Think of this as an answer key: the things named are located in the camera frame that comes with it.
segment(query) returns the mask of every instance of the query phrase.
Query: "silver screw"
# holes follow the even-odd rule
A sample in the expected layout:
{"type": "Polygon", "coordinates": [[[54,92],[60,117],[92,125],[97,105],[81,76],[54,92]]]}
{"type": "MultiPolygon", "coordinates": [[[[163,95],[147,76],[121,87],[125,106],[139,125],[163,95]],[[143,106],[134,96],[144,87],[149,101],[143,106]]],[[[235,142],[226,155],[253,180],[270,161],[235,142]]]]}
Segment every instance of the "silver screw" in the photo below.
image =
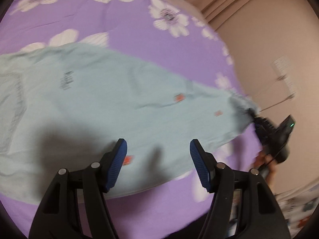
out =
{"type": "Polygon", "coordinates": [[[99,166],[100,166],[99,162],[94,162],[91,164],[92,168],[99,168],[99,166]]]}
{"type": "Polygon", "coordinates": [[[253,175],[258,175],[259,174],[259,171],[257,169],[251,169],[250,172],[253,174],[253,175]]]}
{"type": "Polygon", "coordinates": [[[58,171],[58,174],[60,174],[60,175],[66,174],[66,169],[65,168],[60,169],[58,171]]]}
{"type": "Polygon", "coordinates": [[[218,169],[224,169],[226,167],[224,163],[217,163],[216,166],[218,169]]]}

